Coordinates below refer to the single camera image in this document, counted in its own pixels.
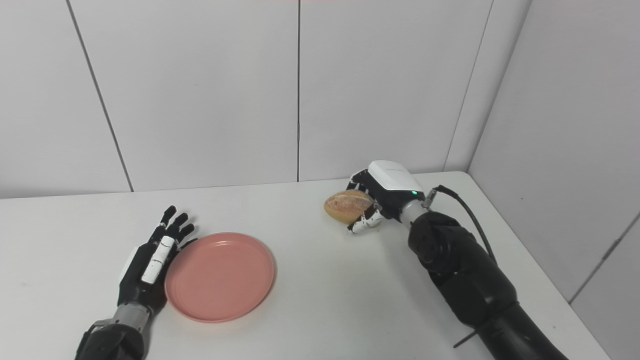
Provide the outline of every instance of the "table surface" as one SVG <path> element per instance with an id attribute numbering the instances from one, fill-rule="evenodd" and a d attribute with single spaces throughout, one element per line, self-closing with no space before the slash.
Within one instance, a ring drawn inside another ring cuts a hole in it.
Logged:
<path id="1" fill-rule="evenodd" d="M 522 307 L 569 359 L 608 359 L 578 316 L 467 174 L 418 174 L 474 210 Z M 0 348 L 3 358 L 69 360 L 82 333 L 116 308 L 118 276 L 166 207 L 198 236 L 236 231 L 271 250 L 276 279 L 264 302 L 226 323 L 198 323 L 166 306 L 151 325 L 149 360 L 438 359 L 492 357 L 451 313 L 386 220 L 350 236 L 323 210 L 346 180 L 0 200 Z M 460 205 L 432 208 L 475 234 Z"/>

